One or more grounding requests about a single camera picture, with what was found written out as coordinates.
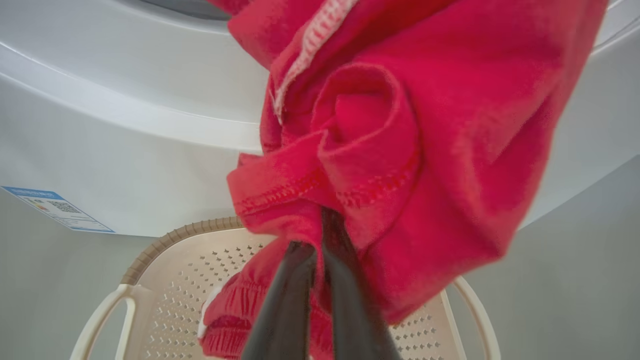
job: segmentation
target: sticker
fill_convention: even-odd
[[[2,188],[69,229],[97,231],[98,233],[115,233],[115,231],[100,224],[96,219],[71,205],[69,201],[66,201],[57,193],[44,190],[12,188],[11,186],[2,186]]]

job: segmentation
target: white appliance surface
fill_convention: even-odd
[[[524,224],[640,153],[640,0],[611,4]],[[222,21],[138,0],[0,3],[0,186],[56,192],[116,233],[233,215],[268,73]]]

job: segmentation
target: washing machine door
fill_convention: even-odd
[[[640,152],[639,3],[610,4],[525,224]],[[0,186],[54,192],[124,234],[233,215],[225,176],[260,151],[268,73],[204,5],[2,1]]]

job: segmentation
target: clothing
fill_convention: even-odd
[[[265,155],[242,155],[228,183],[243,224],[278,236],[203,309],[203,350],[227,358],[239,357],[287,244],[319,249],[323,206],[344,215],[389,323],[502,257],[607,6],[212,1],[271,72]],[[318,263],[310,351],[322,360],[332,337]]]

